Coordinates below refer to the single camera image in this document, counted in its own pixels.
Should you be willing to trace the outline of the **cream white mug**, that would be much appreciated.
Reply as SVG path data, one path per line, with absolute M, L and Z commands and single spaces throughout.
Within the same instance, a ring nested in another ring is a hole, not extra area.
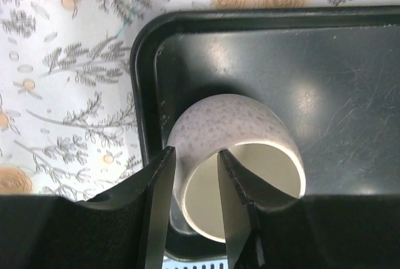
M 167 145 L 176 151 L 172 195 L 188 225 L 223 243 L 217 155 L 228 150 L 252 173 L 284 193 L 306 192 L 303 160 L 284 123 L 265 105 L 238 94 L 218 94 L 190 106 Z

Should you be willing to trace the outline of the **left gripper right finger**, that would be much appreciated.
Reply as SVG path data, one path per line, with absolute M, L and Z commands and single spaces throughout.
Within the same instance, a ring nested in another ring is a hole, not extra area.
M 217 173 L 229 268 L 398 268 L 398 195 L 294 198 L 228 150 Z

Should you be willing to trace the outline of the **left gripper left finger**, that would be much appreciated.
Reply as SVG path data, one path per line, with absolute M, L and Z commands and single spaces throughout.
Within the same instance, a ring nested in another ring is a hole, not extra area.
M 161 268 L 176 168 L 164 148 L 87 201 L 1 197 L 2 268 Z

